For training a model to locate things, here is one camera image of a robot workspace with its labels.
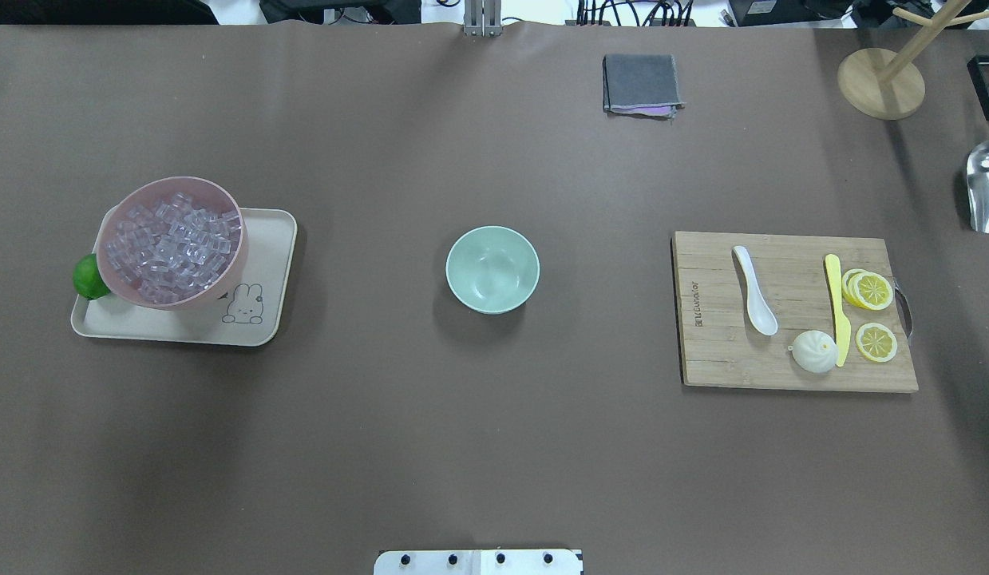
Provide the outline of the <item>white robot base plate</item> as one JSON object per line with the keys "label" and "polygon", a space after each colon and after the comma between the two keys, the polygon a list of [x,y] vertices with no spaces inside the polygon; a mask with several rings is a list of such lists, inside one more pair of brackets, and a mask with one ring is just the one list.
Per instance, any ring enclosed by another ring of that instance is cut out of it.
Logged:
{"label": "white robot base plate", "polygon": [[581,550],[437,549],[388,550],[374,574],[583,574]]}

